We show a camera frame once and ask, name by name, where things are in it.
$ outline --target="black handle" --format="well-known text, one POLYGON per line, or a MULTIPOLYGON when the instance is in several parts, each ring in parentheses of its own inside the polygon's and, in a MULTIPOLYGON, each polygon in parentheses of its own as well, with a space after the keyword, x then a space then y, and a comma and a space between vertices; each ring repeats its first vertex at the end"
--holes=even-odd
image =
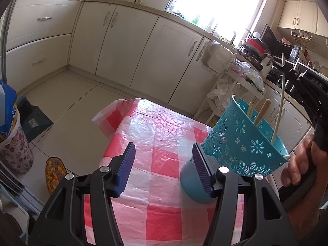
POLYGON ((301 182, 296 186, 282 186, 279 189, 280 202, 286 211, 293 208, 309 192, 317 178, 317 168, 312 162, 311 150, 307 151, 307 156, 309 158, 309 170, 305 175, 302 175, 301 182))

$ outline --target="yellow and red patterned slipper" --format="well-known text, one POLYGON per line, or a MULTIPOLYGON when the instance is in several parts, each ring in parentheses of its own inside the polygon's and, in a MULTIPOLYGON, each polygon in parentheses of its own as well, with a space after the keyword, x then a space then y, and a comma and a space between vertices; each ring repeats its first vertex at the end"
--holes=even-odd
POLYGON ((65 165, 59 158, 51 157, 46 161, 46 183, 50 195, 66 174, 65 165))

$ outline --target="plastic tablecloth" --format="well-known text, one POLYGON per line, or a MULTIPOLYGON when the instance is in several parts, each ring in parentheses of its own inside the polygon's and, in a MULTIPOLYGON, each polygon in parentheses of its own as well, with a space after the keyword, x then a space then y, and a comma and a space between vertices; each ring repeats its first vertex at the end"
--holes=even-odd
MULTIPOLYGON (((92 120, 111 141, 99 166, 136 145, 125 191, 112 198, 117 225, 127 246, 202 245, 215 203, 192 200, 180 184, 180 170, 211 128, 144 99, 116 100, 92 120)), ((95 244, 90 196, 85 197, 88 242, 95 244)), ((240 239, 243 196, 238 196, 232 243, 240 239)))

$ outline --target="silver screw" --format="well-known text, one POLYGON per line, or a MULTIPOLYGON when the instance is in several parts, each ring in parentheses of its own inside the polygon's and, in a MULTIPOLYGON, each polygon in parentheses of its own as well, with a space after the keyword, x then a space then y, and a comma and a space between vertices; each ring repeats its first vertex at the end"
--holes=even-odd
POLYGON ((219 168, 219 171, 220 171, 221 173, 228 173, 228 172, 229 172, 229 168, 227 168, 227 167, 220 167, 220 168, 219 168))
POLYGON ((106 173, 109 171, 109 167, 108 166, 103 166, 100 168, 100 171, 103 172, 103 173, 106 173))
POLYGON ((262 180, 262 179, 264 178, 263 175, 260 174, 260 173, 255 174, 254 177, 255 177, 256 179, 258 179, 258 180, 262 180))
POLYGON ((74 174, 72 174, 72 173, 68 173, 66 176, 65 176, 65 178, 67 179, 67 180, 70 180, 70 179, 72 179, 74 177, 74 174))

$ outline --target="tile floor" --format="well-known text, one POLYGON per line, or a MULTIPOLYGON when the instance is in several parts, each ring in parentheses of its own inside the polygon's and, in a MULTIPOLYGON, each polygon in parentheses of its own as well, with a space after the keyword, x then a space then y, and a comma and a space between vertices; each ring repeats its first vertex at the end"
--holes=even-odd
POLYGON ((44 202, 49 198, 45 182, 45 162, 59 157, 77 175, 92 173, 108 146, 108 139, 91 119, 117 99, 135 97, 65 70, 26 94, 54 124, 30 146, 34 152, 32 169, 19 178, 44 202))

